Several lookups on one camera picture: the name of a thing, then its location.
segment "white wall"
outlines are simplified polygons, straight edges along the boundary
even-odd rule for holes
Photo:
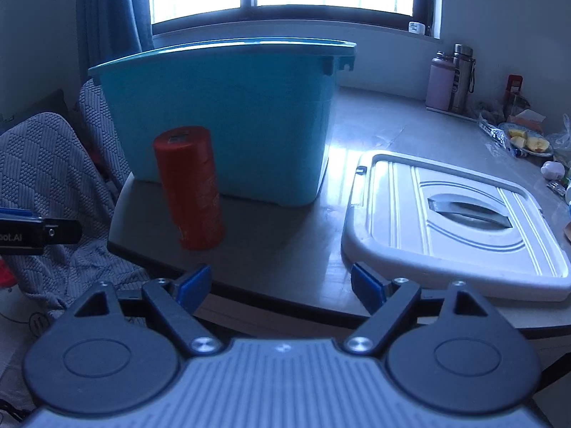
[[[509,74],[524,78],[533,109],[561,127],[571,113],[571,0],[443,0],[444,46],[474,48],[476,93],[496,97]]]
[[[559,128],[571,111],[571,0],[441,0],[441,40],[358,24],[314,21],[237,22],[155,36],[157,47],[246,36],[301,36],[355,41],[355,70],[340,84],[424,99],[430,60],[455,43],[474,48],[475,95],[500,98],[509,74],[524,77],[523,93]]]
[[[0,113],[9,117],[62,88],[80,88],[75,0],[0,0]]]

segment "table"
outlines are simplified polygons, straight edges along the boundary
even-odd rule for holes
[[[224,241],[210,251],[191,253],[178,243],[161,186],[131,175],[116,205],[109,251],[146,267],[153,276],[173,276],[199,262],[209,263],[214,296],[207,301],[210,317],[232,321],[251,308],[246,311],[251,317],[255,310],[272,313],[264,323],[283,317],[301,320],[290,323],[300,327],[301,335],[313,333],[303,328],[305,322],[329,326],[325,334],[343,335],[368,315],[350,287],[340,248],[343,221],[359,157],[379,149],[520,184],[536,197],[561,247],[571,254],[563,234],[569,221],[565,202],[546,187],[537,164],[507,154],[475,122],[427,111],[420,101],[346,88],[339,92],[335,114],[327,174],[314,204],[282,208],[224,197]],[[571,299],[491,301],[529,338],[571,335]]]

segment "blue curtain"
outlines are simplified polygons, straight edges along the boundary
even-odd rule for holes
[[[79,68],[152,50],[148,0],[76,0]]]

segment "red object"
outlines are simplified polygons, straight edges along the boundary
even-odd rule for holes
[[[213,248],[224,237],[224,225],[210,132],[204,127],[180,127],[162,133],[152,145],[182,246]]]
[[[0,259],[0,288],[12,288],[18,280],[12,275],[6,263]]]
[[[509,100],[510,93],[520,93],[521,92],[521,85],[524,83],[524,79],[522,76],[518,75],[510,75],[507,78],[507,85],[505,87],[504,93],[504,102]]]

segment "white plastic lid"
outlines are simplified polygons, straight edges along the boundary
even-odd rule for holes
[[[562,301],[569,260],[524,188],[395,153],[367,153],[353,183],[343,250],[382,276],[427,287],[464,280],[490,297]]]

